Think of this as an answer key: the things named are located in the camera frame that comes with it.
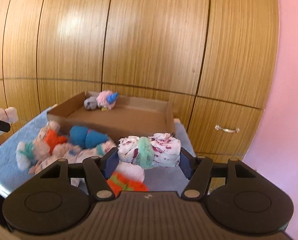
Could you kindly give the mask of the wooden wardrobe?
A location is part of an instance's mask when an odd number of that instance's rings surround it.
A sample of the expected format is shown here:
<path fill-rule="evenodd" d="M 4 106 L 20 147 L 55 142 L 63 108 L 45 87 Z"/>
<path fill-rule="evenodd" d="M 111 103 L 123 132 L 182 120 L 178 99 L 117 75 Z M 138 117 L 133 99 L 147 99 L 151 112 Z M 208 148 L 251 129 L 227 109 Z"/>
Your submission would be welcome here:
<path fill-rule="evenodd" d="M 16 132 L 88 89 L 169 100 L 197 154 L 243 157 L 278 34 L 278 0 L 0 0 L 0 108 Z"/>

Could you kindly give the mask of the brown cardboard box tray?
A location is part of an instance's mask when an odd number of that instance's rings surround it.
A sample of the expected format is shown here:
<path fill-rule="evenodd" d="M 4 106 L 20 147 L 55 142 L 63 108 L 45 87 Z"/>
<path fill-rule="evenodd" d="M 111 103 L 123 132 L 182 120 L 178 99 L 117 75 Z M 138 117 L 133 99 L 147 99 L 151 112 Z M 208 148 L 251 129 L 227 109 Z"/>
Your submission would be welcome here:
<path fill-rule="evenodd" d="M 170 101 L 120 95 L 111 110 L 86 110 L 85 99 L 98 95 L 99 92 L 92 91 L 77 94 L 48 110 L 47 118 L 58 122 L 63 134 L 69 134 L 73 126 L 86 126 L 114 141 L 130 135 L 174 134 L 173 105 Z"/>

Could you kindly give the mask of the blue knit sock roll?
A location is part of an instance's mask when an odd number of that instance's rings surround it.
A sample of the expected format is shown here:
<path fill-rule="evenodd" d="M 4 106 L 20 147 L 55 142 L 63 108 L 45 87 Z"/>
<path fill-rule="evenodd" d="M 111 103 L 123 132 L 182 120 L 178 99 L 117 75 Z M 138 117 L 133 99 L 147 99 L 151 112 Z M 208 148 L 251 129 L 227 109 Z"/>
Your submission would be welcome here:
<path fill-rule="evenodd" d="M 97 145 L 109 140 L 107 135 L 85 126 L 73 126 L 69 131 L 69 135 L 71 143 L 80 146 L 82 149 L 95 148 Z"/>

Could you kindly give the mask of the pale pink sock roll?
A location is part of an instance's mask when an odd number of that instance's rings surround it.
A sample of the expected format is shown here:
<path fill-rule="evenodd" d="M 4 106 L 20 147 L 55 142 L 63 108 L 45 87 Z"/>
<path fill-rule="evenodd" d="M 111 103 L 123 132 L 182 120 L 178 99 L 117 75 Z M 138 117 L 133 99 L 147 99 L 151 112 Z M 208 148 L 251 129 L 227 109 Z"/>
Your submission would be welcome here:
<path fill-rule="evenodd" d="M 15 107 L 0 108 L 0 120 L 9 124 L 18 122 L 17 109 Z"/>

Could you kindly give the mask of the orange green sock roll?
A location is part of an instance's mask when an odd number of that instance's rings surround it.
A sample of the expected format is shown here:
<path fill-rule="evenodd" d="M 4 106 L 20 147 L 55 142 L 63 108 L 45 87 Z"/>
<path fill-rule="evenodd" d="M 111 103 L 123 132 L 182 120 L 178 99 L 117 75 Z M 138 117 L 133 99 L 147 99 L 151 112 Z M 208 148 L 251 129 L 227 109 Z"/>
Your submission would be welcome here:
<path fill-rule="evenodd" d="M 130 180 L 119 172 L 114 172 L 111 177 L 107 180 L 107 184 L 114 192 L 115 197 L 123 191 L 134 191 L 134 192 L 148 192 L 149 189 L 142 182 Z"/>

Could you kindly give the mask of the white teal sock bundle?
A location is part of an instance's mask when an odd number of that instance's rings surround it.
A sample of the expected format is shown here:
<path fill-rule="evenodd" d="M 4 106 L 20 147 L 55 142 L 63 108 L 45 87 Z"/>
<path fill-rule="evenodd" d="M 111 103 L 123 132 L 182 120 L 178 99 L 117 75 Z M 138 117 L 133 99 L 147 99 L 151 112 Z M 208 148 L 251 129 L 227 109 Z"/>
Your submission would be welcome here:
<path fill-rule="evenodd" d="M 36 142 L 19 142 L 16 149 L 16 162 L 21 171 L 36 165 L 38 162 L 36 157 Z"/>

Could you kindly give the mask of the white orange sock bundle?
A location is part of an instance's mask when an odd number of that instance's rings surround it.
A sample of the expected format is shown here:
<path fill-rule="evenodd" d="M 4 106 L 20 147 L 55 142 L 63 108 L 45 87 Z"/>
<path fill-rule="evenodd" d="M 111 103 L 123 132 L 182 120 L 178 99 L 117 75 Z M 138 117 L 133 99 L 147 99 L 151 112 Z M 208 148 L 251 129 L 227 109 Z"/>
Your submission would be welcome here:
<path fill-rule="evenodd" d="M 48 121 L 46 126 L 40 129 L 36 141 L 42 141 L 49 146 L 49 154 L 52 152 L 55 146 L 64 144 L 68 141 L 65 136 L 58 135 L 60 130 L 60 124 L 56 121 Z"/>

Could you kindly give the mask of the white purple-spotted sock roll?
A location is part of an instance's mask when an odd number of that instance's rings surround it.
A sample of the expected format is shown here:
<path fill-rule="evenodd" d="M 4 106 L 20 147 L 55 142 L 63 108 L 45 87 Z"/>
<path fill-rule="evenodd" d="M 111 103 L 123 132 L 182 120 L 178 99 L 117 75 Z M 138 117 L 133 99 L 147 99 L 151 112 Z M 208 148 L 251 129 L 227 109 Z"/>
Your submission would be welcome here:
<path fill-rule="evenodd" d="M 181 142 L 169 133 L 155 133 L 150 137 L 121 138 L 118 145 L 120 161 L 143 169 L 177 167 L 180 164 Z"/>

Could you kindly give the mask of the blue towel mat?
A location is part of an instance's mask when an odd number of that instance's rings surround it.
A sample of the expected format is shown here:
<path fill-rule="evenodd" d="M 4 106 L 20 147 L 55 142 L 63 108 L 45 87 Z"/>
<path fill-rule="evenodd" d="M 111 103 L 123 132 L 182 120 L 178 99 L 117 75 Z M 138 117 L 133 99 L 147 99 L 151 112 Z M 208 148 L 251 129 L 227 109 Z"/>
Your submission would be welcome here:
<path fill-rule="evenodd" d="M 0 195 L 7 197 L 10 193 L 32 178 L 28 171 L 18 169 L 16 162 L 16 148 L 20 141 L 32 141 L 42 127 L 47 124 L 47 113 L 51 107 L 45 109 L 38 116 L 25 124 L 14 135 L 0 146 Z M 188 184 L 188 179 L 180 167 L 158 166 L 145 170 L 144 184 L 149 191 L 176 191 L 182 193 Z"/>

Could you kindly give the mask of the pink fluffy sock bundle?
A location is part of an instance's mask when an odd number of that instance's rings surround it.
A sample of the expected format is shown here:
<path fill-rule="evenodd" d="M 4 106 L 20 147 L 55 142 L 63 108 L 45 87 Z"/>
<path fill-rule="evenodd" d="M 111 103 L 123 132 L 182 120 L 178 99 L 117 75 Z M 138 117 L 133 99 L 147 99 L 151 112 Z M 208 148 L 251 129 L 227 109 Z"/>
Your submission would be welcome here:
<path fill-rule="evenodd" d="M 114 93 L 110 90 L 101 91 L 96 98 L 97 106 L 103 111 L 111 110 L 115 106 L 118 97 L 118 92 Z"/>

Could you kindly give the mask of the grey sock roll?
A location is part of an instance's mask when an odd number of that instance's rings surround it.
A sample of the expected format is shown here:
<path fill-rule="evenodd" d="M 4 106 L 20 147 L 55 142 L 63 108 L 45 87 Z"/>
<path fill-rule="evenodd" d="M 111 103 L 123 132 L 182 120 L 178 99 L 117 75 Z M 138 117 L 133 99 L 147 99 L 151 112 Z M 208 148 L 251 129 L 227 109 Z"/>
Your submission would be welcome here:
<path fill-rule="evenodd" d="M 91 96 L 84 100 L 84 107 L 88 111 L 93 111 L 97 109 L 97 97 Z"/>

